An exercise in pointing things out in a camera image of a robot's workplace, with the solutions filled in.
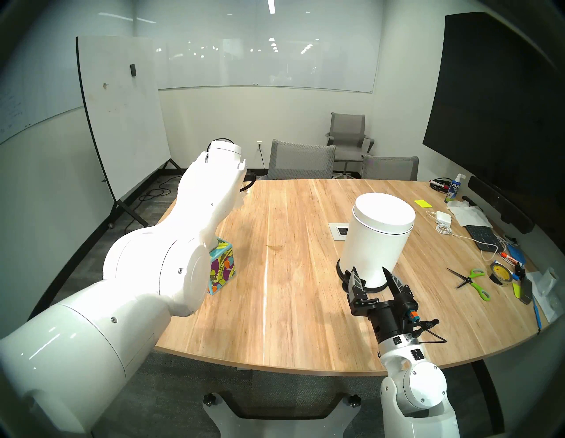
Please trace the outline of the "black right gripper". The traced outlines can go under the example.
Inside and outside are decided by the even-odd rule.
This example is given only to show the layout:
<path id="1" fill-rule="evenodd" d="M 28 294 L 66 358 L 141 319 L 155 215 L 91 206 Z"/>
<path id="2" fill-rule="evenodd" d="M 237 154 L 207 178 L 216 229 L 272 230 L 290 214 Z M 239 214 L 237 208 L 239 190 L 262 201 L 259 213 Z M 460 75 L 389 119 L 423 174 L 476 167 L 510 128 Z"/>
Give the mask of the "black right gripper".
<path id="1" fill-rule="evenodd" d="M 407 334 L 415 325 L 415 319 L 410 314 L 416 311 L 416 300 L 410 287 L 385 267 L 382 271 L 393 295 L 392 300 L 369 299 L 356 267 L 350 272 L 347 293 L 352 315 L 366 317 L 371 322 L 378 344 Z"/>

